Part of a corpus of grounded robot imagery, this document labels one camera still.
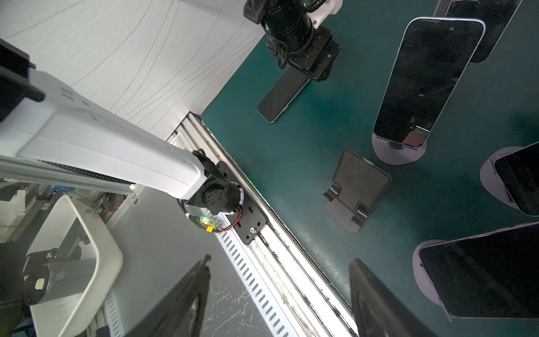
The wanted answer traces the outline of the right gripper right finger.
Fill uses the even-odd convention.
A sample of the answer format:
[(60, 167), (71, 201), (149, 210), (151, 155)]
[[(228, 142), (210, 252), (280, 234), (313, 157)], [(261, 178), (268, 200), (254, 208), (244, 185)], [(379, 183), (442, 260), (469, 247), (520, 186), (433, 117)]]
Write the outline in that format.
[(434, 336), (358, 258), (349, 267), (352, 313), (360, 336)]

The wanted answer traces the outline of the black folding phone stand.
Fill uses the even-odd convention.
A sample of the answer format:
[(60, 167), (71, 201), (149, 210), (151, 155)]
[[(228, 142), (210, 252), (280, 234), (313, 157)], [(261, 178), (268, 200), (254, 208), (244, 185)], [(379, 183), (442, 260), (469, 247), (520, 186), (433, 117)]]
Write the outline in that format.
[(351, 233), (357, 233), (390, 189), (392, 177), (353, 150), (343, 150), (324, 193), (324, 208)]

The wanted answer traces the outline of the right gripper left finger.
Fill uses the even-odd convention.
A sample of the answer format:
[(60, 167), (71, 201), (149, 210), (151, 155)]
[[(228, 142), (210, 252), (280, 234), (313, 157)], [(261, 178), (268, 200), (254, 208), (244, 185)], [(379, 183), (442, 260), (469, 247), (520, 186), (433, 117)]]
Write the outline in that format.
[(199, 336), (209, 297), (210, 255), (198, 261), (127, 336)]

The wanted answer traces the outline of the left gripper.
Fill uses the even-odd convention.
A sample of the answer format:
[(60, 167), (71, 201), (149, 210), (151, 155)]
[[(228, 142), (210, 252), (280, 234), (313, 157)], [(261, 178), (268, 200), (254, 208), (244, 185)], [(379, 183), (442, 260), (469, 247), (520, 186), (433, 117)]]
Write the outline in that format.
[(313, 31), (307, 48), (290, 57), (290, 66), (314, 81), (325, 81), (340, 51), (341, 45), (334, 41), (331, 30), (319, 27)]

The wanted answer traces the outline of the teal edged phone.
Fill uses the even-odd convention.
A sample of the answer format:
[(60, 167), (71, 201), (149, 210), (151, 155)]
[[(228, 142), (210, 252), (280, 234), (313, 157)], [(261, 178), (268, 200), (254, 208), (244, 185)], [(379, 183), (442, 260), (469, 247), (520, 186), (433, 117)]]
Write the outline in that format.
[(275, 123), (310, 81), (306, 74), (290, 67), (258, 104), (256, 111), (266, 122)]

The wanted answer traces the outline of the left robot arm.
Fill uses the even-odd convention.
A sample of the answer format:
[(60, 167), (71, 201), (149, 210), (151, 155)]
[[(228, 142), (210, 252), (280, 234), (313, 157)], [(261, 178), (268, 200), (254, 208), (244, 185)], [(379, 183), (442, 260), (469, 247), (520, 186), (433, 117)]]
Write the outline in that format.
[[(323, 22), (341, 1), (247, 1), (243, 15), (261, 26), (284, 76), (258, 105), (275, 121), (310, 81), (323, 81), (340, 51)], [(183, 211), (241, 218), (245, 189), (203, 150), (172, 146), (102, 108), (1, 40), (1, 158), (57, 168), (79, 179), (125, 188), (144, 185), (175, 197)]]

